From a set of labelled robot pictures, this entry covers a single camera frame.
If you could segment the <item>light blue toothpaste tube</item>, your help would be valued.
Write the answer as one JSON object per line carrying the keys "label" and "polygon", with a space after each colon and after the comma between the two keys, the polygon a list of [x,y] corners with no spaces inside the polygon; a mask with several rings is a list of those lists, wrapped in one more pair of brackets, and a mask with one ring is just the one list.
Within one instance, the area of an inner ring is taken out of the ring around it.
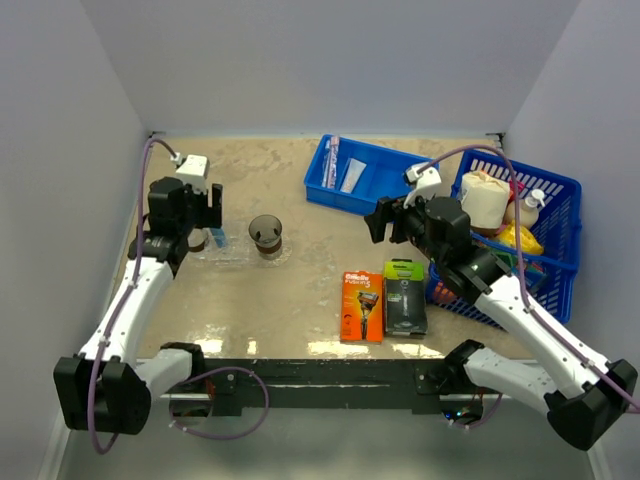
{"label": "light blue toothpaste tube", "polygon": [[222,228],[211,228],[210,234],[217,248],[224,249],[227,247],[227,236]]}

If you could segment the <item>glass cup with brown band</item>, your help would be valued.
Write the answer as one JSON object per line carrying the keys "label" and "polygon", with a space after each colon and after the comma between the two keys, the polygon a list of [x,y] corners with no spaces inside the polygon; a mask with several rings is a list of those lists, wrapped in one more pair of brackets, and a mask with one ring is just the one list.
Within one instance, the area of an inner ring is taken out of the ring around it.
{"label": "glass cup with brown band", "polygon": [[209,243],[209,233],[206,229],[194,229],[188,236],[188,251],[198,253],[203,251]]}

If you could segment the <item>white toothpaste tube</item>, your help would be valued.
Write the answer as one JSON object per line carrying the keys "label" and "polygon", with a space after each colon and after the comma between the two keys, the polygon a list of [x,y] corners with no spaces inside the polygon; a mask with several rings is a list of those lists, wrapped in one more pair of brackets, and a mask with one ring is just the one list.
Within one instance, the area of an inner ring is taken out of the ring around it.
{"label": "white toothpaste tube", "polygon": [[364,162],[356,158],[350,158],[340,191],[342,193],[352,193],[365,169],[366,164]]}

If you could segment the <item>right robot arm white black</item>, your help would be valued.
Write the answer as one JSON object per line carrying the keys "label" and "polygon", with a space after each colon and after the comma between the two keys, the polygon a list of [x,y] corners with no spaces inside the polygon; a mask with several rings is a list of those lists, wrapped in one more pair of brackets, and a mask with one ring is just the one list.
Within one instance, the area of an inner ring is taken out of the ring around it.
{"label": "right robot arm white black", "polygon": [[[468,340],[445,359],[445,379],[459,393],[474,386],[505,394],[544,415],[572,447],[588,451],[634,406],[637,370],[611,361],[575,337],[526,291],[511,268],[475,243],[469,216],[449,197],[381,198],[365,218],[371,239],[410,242],[443,284],[490,317],[533,354],[534,367]],[[386,227],[393,227],[391,235]]]}

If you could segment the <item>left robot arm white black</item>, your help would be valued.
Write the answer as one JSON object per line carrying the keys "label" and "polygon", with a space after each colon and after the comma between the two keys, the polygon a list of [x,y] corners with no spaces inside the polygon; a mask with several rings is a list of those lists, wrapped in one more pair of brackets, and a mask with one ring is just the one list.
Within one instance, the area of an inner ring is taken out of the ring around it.
{"label": "left robot arm white black", "polygon": [[207,380],[204,354],[193,343],[168,342],[139,363],[140,341],[174,281],[197,229],[222,225],[223,187],[204,190],[176,177],[151,183],[147,210],[137,215],[125,273],[105,316],[71,357],[58,360],[54,383],[65,424],[72,430],[136,435],[154,400],[174,386],[200,390]]}

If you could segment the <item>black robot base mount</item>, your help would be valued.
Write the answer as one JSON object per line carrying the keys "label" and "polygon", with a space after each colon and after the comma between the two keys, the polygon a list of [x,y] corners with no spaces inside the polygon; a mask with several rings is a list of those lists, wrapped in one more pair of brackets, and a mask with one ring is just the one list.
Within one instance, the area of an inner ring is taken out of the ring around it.
{"label": "black robot base mount", "polygon": [[479,388],[447,379],[442,359],[214,359],[199,368],[213,371],[213,414],[238,416],[262,408],[263,381],[271,409],[383,409],[439,414]]}

